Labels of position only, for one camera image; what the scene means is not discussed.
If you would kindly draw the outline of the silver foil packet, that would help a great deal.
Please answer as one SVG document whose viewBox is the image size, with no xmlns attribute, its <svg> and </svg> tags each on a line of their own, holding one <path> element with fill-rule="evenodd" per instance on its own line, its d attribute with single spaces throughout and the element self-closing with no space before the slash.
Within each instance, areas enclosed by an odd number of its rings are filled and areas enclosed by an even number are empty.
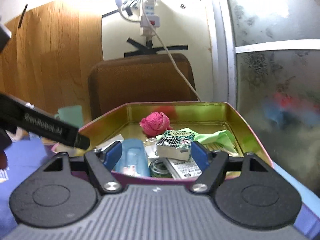
<svg viewBox="0 0 320 240">
<path fill-rule="evenodd" d="M 171 176 L 176 180 L 198 178 L 202 174 L 202 171 L 192 157 L 188 161 L 164 158 L 163 163 Z"/>
</svg>

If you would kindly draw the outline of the frosted glass window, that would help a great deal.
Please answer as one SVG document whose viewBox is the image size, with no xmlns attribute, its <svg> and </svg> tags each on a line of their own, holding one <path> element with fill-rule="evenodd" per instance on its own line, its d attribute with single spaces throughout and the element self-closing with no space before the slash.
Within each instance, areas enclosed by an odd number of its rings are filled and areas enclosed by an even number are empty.
<svg viewBox="0 0 320 240">
<path fill-rule="evenodd" d="M 270 157 L 319 194 L 319 0 L 227 0 L 236 107 Z"/>
</svg>

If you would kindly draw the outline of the blue plastic item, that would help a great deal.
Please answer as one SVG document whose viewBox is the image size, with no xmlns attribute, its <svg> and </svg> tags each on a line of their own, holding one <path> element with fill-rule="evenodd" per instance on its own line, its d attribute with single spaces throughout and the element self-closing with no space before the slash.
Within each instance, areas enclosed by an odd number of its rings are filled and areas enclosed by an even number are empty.
<svg viewBox="0 0 320 240">
<path fill-rule="evenodd" d="M 125 139 L 121 145 L 121 158 L 113 170 L 132 177 L 150 177 L 148 156 L 143 142 L 138 139 Z"/>
</svg>

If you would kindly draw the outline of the pink fluffy cloth ball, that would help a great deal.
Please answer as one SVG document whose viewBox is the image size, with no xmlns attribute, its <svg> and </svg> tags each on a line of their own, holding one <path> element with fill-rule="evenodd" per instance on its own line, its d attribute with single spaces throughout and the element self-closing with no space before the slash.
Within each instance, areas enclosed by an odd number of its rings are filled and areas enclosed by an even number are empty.
<svg viewBox="0 0 320 240">
<path fill-rule="evenodd" d="M 148 137 L 155 137 L 167 130 L 173 130 L 170 119 L 163 112 L 152 112 L 139 122 L 144 134 Z"/>
</svg>

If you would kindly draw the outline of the green Virjoy tissue pack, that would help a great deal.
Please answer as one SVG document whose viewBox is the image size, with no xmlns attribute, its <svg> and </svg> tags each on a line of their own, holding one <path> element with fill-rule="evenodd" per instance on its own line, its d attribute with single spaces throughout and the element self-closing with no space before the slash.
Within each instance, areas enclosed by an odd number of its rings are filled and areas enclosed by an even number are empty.
<svg viewBox="0 0 320 240">
<path fill-rule="evenodd" d="M 161 158 L 188 161 L 195 134 L 188 131 L 165 131 L 156 144 L 156 153 Z"/>
</svg>

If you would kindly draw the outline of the green cloth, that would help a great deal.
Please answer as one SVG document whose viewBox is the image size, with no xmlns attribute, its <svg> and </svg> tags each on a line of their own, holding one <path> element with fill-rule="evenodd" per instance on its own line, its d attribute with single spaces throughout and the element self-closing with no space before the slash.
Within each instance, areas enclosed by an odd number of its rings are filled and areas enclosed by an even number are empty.
<svg viewBox="0 0 320 240">
<path fill-rule="evenodd" d="M 194 133 L 194 140 L 198 141 L 200 144 L 204 146 L 209 146 L 209 148 L 213 148 L 213 146 L 216 145 L 219 148 L 226 150 L 230 155 L 239 155 L 235 148 L 236 138 L 227 129 L 217 131 L 213 134 L 200 134 L 189 128 L 183 128 L 180 129 L 180 131 Z"/>
</svg>

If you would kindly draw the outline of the mint green plastic mug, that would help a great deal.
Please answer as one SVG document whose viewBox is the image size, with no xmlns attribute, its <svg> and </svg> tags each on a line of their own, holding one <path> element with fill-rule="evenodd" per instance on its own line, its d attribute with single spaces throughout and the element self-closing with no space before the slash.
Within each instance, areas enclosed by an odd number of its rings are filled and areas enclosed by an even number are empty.
<svg viewBox="0 0 320 240">
<path fill-rule="evenodd" d="M 57 114 L 54 117 L 77 128 L 84 125 L 82 107 L 80 105 L 62 107 L 57 110 Z"/>
</svg>

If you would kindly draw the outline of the pink macaron biscuit tin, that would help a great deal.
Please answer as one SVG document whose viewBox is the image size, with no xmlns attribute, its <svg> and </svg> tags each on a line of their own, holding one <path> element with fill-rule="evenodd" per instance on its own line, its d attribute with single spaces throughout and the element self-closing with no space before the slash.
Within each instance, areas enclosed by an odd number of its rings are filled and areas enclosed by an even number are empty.
<svg viewBox="0 0 320 240">
<path fill-rule="evenodd" d="M 239 155 L 254 152 L 268 165 L 272 160 L 247 121 L 226 102 L 151 102 L 126 103 L 96 118 L 80 128 L 95 148 L 116 135 L 124 139 L 146 140 L 140 121 L 153 112 L 163 112 L 174 130 L 189 128 L 199 134 L 229 130 L 235 136 L 233 144 Z"/>
</svg>

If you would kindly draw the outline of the white power strip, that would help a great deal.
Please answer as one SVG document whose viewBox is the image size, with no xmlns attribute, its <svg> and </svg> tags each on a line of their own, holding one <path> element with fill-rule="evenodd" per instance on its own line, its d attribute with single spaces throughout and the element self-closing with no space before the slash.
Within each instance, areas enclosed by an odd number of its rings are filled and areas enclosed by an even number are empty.
<svg viewBox="0 0 320 240">
<path fill-rule="evenodd" d="M 140 3 L 140 35 L 147 41 L 151 40 L 155 33 L 150 27 L 155 29 L 161 26 L 160 17 L 155 13 L 156 0 L 141 0 Z"/>
</svg>

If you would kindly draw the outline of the brown chair backrest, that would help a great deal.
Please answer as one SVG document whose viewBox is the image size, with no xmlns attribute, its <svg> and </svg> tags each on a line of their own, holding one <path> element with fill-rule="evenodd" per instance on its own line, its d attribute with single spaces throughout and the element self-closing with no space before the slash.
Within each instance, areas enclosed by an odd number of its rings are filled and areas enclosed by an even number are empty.
<svg viewBox="0 0 320 240">
<path fill-rule="evenodd" d="M 180 53 L 101 61 L 88 90 L 93 119 L 125 103 L 197 101 L 191 64 Z"/>
</svg>

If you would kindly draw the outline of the blue patterned tablecloth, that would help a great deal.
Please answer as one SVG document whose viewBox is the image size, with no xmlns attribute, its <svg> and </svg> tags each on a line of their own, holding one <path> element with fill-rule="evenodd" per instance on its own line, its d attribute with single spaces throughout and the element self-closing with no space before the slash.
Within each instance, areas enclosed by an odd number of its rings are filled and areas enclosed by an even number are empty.
<svg viewBox="0 0 320 240">
<path fill-rule="evenodd" d="M 12 191 L 50 159 L 41 139 L 20 140 L 11 144 L 7 151 L 8 166 L 1 170 L 1 238 L 16 228 L 17 223 L 9 209 Z M 274 169 L 293 185 L 302 197 L 303 206 L 295 221 L 295 227 L 309 239 L 319 234 L 319 197 L 297 181 L 278 164 Z"/>
</svg>

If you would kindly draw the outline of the white usb lamp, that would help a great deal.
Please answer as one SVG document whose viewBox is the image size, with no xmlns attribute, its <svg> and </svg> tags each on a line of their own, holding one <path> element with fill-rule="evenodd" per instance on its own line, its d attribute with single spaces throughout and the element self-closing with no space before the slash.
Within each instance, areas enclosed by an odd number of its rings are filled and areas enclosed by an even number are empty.
<svg viewBox="0 0 320 240">
<path fill-rule="evenodd" d="M 120 14 L 120 16 L 127 22 L 131 22 L 131 23 L 141 23 L 140 19 L 131 19 L 129 16 L 125 16 L 124 11 L 126 11 L 127 9 L 130 9 L 130 7 L 124 7 L 122 0 L 115 0 L 116 6 L 118 8 L 118 12 Z"/>
</svg>

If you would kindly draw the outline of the wooden panel board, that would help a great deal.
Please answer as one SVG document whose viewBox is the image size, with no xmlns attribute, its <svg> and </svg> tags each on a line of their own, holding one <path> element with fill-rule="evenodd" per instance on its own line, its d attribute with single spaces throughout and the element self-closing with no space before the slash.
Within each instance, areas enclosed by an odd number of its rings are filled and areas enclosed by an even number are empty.
<svg viewBox="0 0 320 240">
<path fill-rule="evenodd" d="M 87 80 L 103 59 L 101 16 L 50 2 L 5 26 L 12 38 L 1 53 L 1 92 L 51 114 L 80 105 L 89 120 Z"/>
</svg>

